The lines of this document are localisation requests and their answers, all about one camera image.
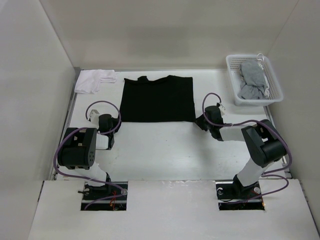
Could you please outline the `black tank top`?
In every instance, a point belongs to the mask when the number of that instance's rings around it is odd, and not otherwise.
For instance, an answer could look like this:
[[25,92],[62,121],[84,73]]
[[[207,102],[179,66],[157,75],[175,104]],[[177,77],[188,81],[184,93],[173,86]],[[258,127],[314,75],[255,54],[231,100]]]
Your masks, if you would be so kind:
[[122,121],[129,123],[194,122],[193,78],[125,78],[119,110]]

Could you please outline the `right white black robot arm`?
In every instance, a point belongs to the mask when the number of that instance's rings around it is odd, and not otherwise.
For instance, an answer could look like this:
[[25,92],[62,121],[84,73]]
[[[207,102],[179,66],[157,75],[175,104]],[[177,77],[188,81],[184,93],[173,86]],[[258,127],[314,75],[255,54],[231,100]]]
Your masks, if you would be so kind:
[[256,187],[265,171],[282,157],[289,154],[288,145],[267,120],[251,121],[251,125],[224,123],[220,104],[208,106],[195,124],[220,142],[244,142],[249,160],[232,180],[231,190],[235,197],[245,197]]

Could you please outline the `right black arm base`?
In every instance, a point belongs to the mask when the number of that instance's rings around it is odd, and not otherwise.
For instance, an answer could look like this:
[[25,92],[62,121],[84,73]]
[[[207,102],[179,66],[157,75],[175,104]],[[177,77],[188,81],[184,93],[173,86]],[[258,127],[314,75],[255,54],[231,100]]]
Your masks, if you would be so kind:
[[220,211],[265,210],[261,196],[252,199],[262,193],[258,182],[244,189],[237,189],[232,181],[217,181],[215,186]]

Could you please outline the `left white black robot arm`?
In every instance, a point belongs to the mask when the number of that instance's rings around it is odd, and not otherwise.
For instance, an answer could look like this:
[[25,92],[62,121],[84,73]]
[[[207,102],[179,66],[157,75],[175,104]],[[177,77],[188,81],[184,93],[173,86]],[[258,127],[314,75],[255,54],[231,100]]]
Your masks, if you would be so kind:
[[111,150],[115,142],[115,133],[121,126],[121,119],[110,114],[96,111],[89,115],[89,121],[95,127],[79,129],[69,127],[64,135],[67,140],[57,153],[57,164],[87,181],[89,193],[100,199],[108,199],[112,195],[109,174],[95,162],[97,150]]

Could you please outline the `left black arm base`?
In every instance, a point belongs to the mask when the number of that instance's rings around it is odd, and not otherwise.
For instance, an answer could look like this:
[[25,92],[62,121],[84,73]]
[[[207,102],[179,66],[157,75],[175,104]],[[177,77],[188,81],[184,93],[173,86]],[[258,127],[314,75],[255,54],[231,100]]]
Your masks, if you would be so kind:
[[81,211],[126,211],[127,195],[122,195],[121,190],[115,186],[91,186],[87,182],[81,194]]

